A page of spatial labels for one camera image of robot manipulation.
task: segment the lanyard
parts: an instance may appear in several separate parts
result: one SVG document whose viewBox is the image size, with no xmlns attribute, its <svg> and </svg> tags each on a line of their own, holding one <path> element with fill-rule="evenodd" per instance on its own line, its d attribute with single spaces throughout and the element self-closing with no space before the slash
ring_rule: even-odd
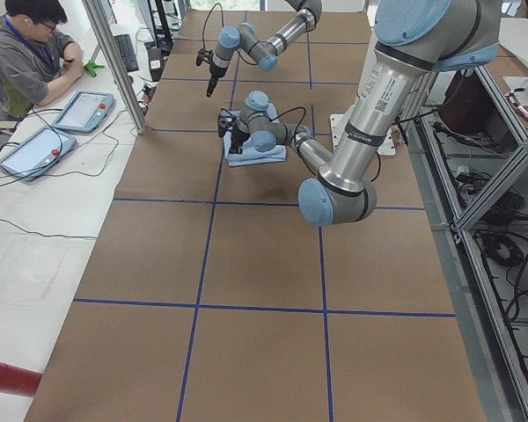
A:
<svg viewBox="0 0 528 422">
<path fill-rule="evenodd" d="M 11 33 L 13 33 L 16 38 L 18 40 L 20 40 L 24 46 L 26 46 L 27 48 L 29 48 L 29 50 L 34 54 L 36 55 L 37 57 L 40 58 L 40 60 L 42 62 L 45 63 L 46 66 L 49 67 L 49 69 L 51 70 L 51 72 L 55 73 L 55 65 L 54 65 L 54 62 L 53 62 L 53 55 L 51 54 L 51 51 L 48 49 L 47 46 L 45 46 L 43 48 L 44 50 L 44 53 L 45 53 L 45 56 L 43 56 L 41 54 L 41 51 L 39 51 L 37 48 L 35 48 L 34 46 L 32 46 L 27 40 L 26 38 L 21 34 L 19 33 L 19 31 L 16 29 L 16 27 L 14 25 L 11 24 L 11 22 L 8 20 L 8 18 L 4 15 L 2 17 L 2 21 L 10 28 L 11 30 Z"/>
</svg>

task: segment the red cylinder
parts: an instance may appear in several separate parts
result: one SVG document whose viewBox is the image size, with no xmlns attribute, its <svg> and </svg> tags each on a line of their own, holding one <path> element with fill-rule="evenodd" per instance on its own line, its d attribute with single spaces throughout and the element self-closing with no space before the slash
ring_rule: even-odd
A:
<svg viewBox="0 0 528 422">
<path fill-rule="evenodd" d="M 35 396 L 42 375 L 22 367 L 0 362 L 0 392 L 18 396 Z"/>
</svg>

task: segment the gray robot arm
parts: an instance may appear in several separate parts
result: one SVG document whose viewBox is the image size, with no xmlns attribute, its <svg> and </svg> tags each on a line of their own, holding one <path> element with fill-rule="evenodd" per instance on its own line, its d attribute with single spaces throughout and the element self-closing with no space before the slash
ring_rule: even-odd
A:
<svg viewBox="0 0 528 422">
<path fill-rule="evenodd" d="M 211 97 L 217 82 L 224 77 L 235 51 L 242 49 L 258 65 L 269 71 L 278 62 L 278 55 L 287 50 L 288 46 L 301 35 L 314 30 L 322 13 L 321 0 L 286 0 L 297 15 L 274 36 L 266 42 L 258 40 L 254 27 L 249 23 L 237 26 L 226 26 L 219 35 L 215 51 L 202 48 L 197 55 L 195 64 L 209 64 L 209 80 L 206 96 Z"/>
<path fill-rule="evenodd" d="M 501 0 L 382 1 L 374 27 L 377 60 L 334 153 L 308 133 L 295 130 L 282 138 L 277 123 L 261 116 L 258 125 L 252 123 L 257 111 L 248 103 L 235 122 L 239 141 L 252 135 L 267 139 L 263 144 L 280 139 L 298 153 L 315 173 L 301 185 L 298 198 L 312 224 L 366 218 L 376 205 L 376 192 L 365 172 L 415 81 L 427 72 L 469 69 L 493 60 L 501 5 Z"/>
</svg>

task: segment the blue cloth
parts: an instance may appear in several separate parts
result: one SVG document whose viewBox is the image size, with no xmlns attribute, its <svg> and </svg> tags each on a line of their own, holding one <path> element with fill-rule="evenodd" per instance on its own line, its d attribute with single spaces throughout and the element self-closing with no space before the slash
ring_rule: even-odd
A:
<svg viewBox="0 0 528 422">
<path fill-rule="evenodd" d="M 273 104 L 270 104 L 267 110 L 268 116 L 273 119 L 277 116 L 277 112 Z M 286 147 L 284 145 L 276 145 L 273 149 L 267 152 L 258 152 L 254 149 L 253 140 L 248 138 L 248 141 L 243 143 L 242 154 L 229 154 L 231 147 L 231 132 L 227 132 L 223 138 L 225 146 L 225 158 L 229 161 L 230 167 L 239 167 L 240 165 L 251 164 L 266 164 L 266 163 L 280 163 L 285 161 Z"/>
</svg>

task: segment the glasses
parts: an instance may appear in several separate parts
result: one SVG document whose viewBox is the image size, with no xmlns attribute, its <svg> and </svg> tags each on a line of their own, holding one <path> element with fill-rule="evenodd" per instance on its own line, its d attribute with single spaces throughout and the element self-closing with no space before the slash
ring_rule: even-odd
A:
<svg viewBox="0 0 528 422">
<path fill-rule="evenodd" d="M 53 32 L 56 29 L 56 24 L 46 24 L 45 22 L 40 22 L 43 26 L 48 28 L 51 32 Z"/>
</svg>

